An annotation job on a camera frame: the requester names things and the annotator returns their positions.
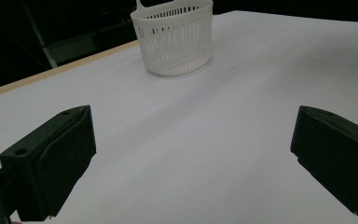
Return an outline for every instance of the wooden table edge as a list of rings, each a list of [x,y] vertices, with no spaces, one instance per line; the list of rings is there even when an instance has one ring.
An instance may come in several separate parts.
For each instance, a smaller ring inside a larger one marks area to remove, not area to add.
[[[121,52],[122,50],[135,47],[137,45],[138,45],[138,41],[134,40],[134,41],[132,41],[130,43],[120,45],[118,47],[102,51],[100,53],[96,53],[94,55],[91,55],[89,57],[77,60],[75,62],[68,63],[68,64],[62,65],[60,67],[50,69],[50,70],[48,70],[46,72],[39,73],[39,74],[36,74],[34,76],[27,77],[27,78],[24,78],[24,79],[21,79],[21,80],[6,84],[5,86],[0,87],[0,94],[5,93],[7,91],[13,91],[13,90],[15,90],[17,88],[32,84],[32,83],[34,83],[36,81],[43,80],[43,79],[48,78],[48,77],[53,77],[55,75],[58,75],[59,73],[71,70],[73,68],[76,68],[76,67],[78,67],[80,65],[83,65],[83,64],[86,64],[86,63],[91,63],[93,61],[96,61],[96,60],[99,60],[101,58],[107,57],[109,55]]]

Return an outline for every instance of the basket slot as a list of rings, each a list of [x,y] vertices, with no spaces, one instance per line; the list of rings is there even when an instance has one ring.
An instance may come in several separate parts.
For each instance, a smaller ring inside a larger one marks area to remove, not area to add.
[[[138,26],[138,34],[141,38],[145,38],[144,29]]]
[[[169,11],[160,12],[158,14],[154,14],[148,17],[145,17],[145,19],[157,19],[157,18],[164,18],[164,17],[170,17],[175,16],[183,13],[187,13],[189,11],[194,11],[199,9],[200,7],[180,7]]]

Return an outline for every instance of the white surface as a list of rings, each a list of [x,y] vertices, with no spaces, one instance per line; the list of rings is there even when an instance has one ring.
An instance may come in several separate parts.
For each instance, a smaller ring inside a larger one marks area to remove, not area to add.
[[[98,153],[46,223],[358,223],[290,152],[300,105],[358,123],[358,22],[232,12],[212,37],[189,75],[136,47],[0,95],[0,152],[91,105]]]

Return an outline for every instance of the plastic basket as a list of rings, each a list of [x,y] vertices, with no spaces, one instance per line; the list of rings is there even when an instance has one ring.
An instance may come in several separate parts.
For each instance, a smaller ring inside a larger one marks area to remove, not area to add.
[[[174,0],[144,7],[136,0],[131,18],[147,70],[173,76],[211,58],[212,0]]]

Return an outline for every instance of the dark background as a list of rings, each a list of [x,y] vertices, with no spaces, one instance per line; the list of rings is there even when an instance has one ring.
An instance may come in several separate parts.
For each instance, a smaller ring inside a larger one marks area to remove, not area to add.
[[[167,1],[142,2],[148,7]],[[0,86],[51,69],[44,49],[68,44],[83,34],[95,48],[57,65],[136,39],[130,20],[133,10],[135,0],[0,0]],[[358,21],[358,1],[352,0],[214,0],[213,14],[232,10]]]

